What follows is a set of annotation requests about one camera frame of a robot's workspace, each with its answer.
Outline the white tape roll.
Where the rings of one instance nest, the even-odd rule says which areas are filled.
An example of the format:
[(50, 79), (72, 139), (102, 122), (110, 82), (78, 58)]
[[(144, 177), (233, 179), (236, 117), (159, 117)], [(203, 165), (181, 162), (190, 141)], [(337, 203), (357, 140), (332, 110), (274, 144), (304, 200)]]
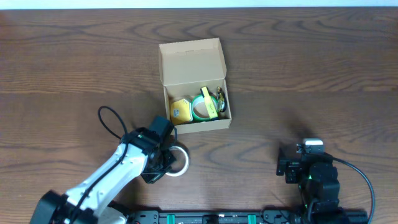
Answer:
[(184, 166), (182, 167), (182, 169), (180, 169), (178, 172), (166, 172), (165, 174), (170, 177), (179, 177), (179, 176), (183, 175), (184, 173), (186, 173), (186, 171), (188, 170), (189, 165), (190, 165), (190, 157), (188, 155), (188, 152), (180, 146), (172, 146), (169, 149), (171, 151), (180, 151), (184, 155), (185, 163), (184, 163)]

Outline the yellow sticky note pad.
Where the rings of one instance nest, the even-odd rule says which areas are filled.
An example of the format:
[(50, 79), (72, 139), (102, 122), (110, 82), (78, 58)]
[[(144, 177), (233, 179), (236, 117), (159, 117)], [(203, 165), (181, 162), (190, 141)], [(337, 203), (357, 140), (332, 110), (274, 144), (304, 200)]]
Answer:
[(173, 102), (170, 106), (170, 118), (174, 125), (192, 122), (191, 102), (186, 98)]

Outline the green tape roll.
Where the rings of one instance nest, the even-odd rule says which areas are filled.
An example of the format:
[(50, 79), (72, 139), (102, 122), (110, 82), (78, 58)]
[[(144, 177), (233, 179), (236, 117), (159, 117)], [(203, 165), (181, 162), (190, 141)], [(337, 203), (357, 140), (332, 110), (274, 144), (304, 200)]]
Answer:
[(194, 121), (203, 122), (203, 121), (213, 121), (219, 118), (218, 113), (214, 118), (211, 118), (208, 114), (204, 97), (202, 95), (197, 95), (191, 102), (191, 111)]

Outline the yellow highlighter marker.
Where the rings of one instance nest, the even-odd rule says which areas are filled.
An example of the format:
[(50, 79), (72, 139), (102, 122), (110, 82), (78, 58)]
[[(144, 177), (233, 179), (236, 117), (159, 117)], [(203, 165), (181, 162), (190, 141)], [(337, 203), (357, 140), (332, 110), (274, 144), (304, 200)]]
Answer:
[(204, 99), (204, 103), (206, 106), (206, 110), (208, 112), (209, 118), (211, 120), (218, 119), (218, 113), (213, 103), (212, 97), (208, 92), (208, 88), (206, 86), (201, 88), (201, 94)]

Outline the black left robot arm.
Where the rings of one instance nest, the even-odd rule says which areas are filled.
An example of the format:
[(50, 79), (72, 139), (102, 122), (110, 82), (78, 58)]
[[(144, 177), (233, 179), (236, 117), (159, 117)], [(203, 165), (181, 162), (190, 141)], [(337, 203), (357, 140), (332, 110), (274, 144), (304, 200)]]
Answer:
[(60, 195), (48, 191), (31, 223), (98, 223), (117, 194), (136, 177), (153, 184), (171, 170), (174, 125), (157, 116), (149, 128), (125, 134), (114, 154), (79, 185)]

